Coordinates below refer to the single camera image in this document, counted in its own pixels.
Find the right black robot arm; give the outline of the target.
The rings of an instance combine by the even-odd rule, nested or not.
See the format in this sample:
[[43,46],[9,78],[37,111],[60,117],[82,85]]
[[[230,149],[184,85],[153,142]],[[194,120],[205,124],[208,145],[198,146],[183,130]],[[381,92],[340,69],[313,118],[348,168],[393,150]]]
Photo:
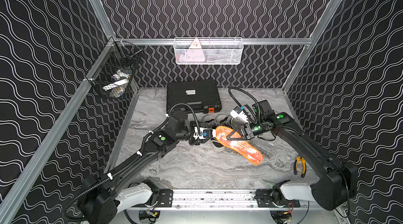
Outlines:
[[225,136],[230,146],[240,144],[241,153],[251,158],[251,148],[245,146],[248,140],[271,132],[298,153],[294,162],[295,173],[298,172],[298,164],[310,165],[318,177],[318,181],[310,185],[292,181],[275,184],[270,196],[274,204],[282,206],[291,200],[305,200],[316,202],[325,210],[334,210],[357,195],[358,168],[354,164],[342,162],[326,152],[303,132],[289,114],[276,113],[268,101],[258,102],[253,108],[255,122],[248,120],[242,107],[236,107],[231,112],[231,116],[241,123],[230,128]]

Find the white insole orange edge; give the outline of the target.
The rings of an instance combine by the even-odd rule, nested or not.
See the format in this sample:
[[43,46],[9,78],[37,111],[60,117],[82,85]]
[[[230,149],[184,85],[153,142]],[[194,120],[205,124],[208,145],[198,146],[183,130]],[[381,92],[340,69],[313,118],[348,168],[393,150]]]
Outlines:
[[263,161],[262,153],[256,148],[254,148],[252,145],[250,145],[247,141],[226,139],[227,135],[233,131],[232,128],[225,126],[218,126],[215,130],[216,130],[215,139],[218,140],[224,147],[236,151],[254,165],[259,165],[262,163]]

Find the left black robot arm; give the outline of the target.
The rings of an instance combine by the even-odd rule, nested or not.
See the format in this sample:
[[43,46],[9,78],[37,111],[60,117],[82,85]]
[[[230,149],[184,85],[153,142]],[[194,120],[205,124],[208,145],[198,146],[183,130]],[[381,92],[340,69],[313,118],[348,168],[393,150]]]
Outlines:
[[87,177],[81,191],[71,199],[62,211],[66,222],[108,224],[117,213],[127,208],[157,202],[157,190],[150,184],[141,183],[129,188],[132,178],[152,163],[173,150],[179,142],[199,145],[215,138],[215,130],[201,127],[195,117],[191,122],[188,114],[176,104],[166,114],[166,119],[143,138],[140,149],[119,166],[99,176]]

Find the black white sneaker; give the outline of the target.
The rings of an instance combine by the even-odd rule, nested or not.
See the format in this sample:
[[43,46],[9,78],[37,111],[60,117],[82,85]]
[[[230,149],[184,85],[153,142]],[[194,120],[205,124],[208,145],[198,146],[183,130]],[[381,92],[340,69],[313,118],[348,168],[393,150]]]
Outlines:
[[[202,119],[201,119],[201,123],[200,125],[203,128],[212,128],[212,129],[216,129],[220,124],[216,121],[216,119],[212,116],[212,115],[205,115]],[[212,138],[209,140],[212,144],[212,148],[213,150],[220,152],[223,151],[225,149],[225,147],[215,138]]]
[[231,117],[226,114],[218,114],[215,118],[217,126],[231,127]]

